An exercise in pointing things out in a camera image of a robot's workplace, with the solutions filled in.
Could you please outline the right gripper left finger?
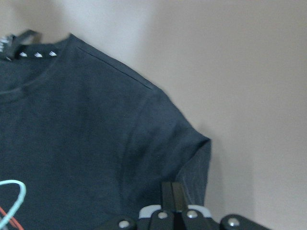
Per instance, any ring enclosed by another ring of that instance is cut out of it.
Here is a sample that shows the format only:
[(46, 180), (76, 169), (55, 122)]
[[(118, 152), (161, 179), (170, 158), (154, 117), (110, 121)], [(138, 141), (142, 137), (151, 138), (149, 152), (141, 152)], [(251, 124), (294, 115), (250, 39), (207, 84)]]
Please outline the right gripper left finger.
[(173, 230), (175, 202), (172, 184), (161, 185), (161, 204), (145, 206), (139, 211), (139, 230)]

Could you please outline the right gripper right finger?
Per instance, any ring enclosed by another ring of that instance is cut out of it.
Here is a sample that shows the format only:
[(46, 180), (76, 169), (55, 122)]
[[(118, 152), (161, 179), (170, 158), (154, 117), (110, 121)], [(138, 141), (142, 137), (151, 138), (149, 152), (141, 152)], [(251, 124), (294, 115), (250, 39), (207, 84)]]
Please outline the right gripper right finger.
[(171, 184), (174, 200), (175, 230), (213, 230), (210, 223), (210, 211), (200, 205), (189, 205), (183, 185), (178, 182)]

